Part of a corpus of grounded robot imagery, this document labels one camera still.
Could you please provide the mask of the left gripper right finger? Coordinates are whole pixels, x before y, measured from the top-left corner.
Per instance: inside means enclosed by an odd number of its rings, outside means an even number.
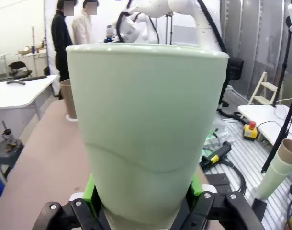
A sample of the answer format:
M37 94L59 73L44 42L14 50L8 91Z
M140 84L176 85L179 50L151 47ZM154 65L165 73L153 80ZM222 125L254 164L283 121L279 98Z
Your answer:
M204 191L194 177L186 193L189 213L180 230L203 230L208 221L215 220L225 230L263 230L264 227L241 192L225 195Z

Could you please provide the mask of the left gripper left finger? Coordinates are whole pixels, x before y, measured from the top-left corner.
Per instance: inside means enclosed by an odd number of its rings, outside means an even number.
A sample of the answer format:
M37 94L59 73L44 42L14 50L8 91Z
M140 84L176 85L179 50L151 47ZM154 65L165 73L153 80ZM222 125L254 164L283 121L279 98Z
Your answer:
M61 205L47 202L34 223L35 230L109 230L93 176L83 193L73 194Z

